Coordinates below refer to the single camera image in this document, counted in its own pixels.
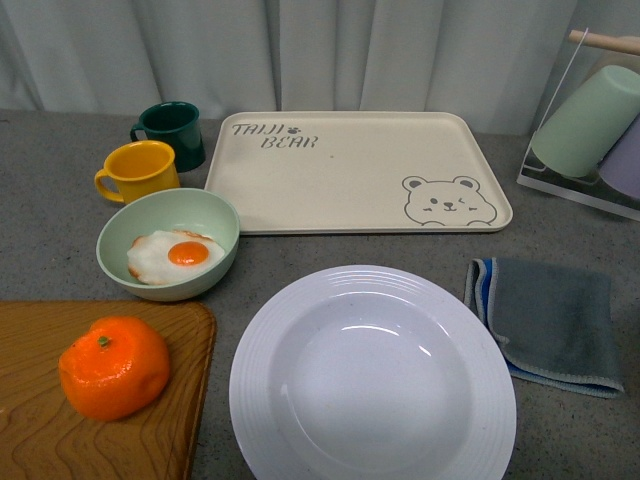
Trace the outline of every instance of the purple cup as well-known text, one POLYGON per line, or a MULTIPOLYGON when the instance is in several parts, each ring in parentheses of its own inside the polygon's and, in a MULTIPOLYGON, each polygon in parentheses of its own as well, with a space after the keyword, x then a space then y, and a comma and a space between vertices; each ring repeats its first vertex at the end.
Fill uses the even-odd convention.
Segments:
POLYGON ((599 171, 607 185, 640 199, 640 115, 605 155, 599 171))

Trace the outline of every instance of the gray countertop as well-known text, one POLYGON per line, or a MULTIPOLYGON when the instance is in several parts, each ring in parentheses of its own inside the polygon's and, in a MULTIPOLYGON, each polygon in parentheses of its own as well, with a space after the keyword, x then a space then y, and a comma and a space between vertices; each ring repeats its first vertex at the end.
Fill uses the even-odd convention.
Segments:
MULTIPOLYGON (((0 300, 135 299, 95 258, 103 225, 120 208, 93 175, 127 143, 134 118, 0 110, 0 300)), ((204 187, 220 122, 202 122, 209 160, 181 174, 204 187)), ((513 210, 502 231, 242 237, 223 280, 196 298, 218 334, 193 466, 194 479, 253 479, 229 415, 229 372, 242 333, 291 282, 349 264, 424 277, 462 299, 473 258, 510 256, 608 274, 627 393, 605 400, 514 379, 518 428, 505 478, 640 478, 640 223, 517 185, 524 137, 476 135, 513 210)))

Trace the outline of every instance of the mug handle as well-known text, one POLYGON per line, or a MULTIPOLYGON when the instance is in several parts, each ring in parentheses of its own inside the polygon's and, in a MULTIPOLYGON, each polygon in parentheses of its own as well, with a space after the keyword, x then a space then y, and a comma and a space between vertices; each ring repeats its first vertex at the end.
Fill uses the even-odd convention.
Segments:
POLYGON ((103 168, 102 170, 99 170, 93 178, 93 183, 95 183, 98 193, 112 202, 124 203, 124 198, 121 194, 109 190, 105 187, 104 183, 102 183, 102 179, 107 178, 108 176, 107 171, 103 168))
POLYGON ((136 123, 133 127, 131 127, 131 130, 129 131, 129 136, 131 137, 132 142, 137 142, 140 140, 138 138, 138 135, 136 134, 137 130, 144 130, 144 127, 141 123, 136 123))

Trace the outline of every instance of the white plate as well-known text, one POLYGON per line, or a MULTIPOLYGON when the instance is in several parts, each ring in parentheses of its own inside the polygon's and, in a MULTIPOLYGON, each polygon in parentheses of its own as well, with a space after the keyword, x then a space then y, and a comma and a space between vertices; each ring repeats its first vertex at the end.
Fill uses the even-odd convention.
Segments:
POLYGON ((499 479, 516 430, 494 340, 415 275, 349 266, 304 277, 247 327, 229 403, 260 480, 499 479))

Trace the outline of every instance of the egg yolk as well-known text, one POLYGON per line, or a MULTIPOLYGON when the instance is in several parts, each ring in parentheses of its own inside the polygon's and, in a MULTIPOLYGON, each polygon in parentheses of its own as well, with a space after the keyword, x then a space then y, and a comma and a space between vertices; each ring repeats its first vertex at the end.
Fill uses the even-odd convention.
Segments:
POLYGON ((209 256, 209 249, 200 242, 180 242, 171 247, 167 255, 171 263, 188 267, 204 262, 209 256))

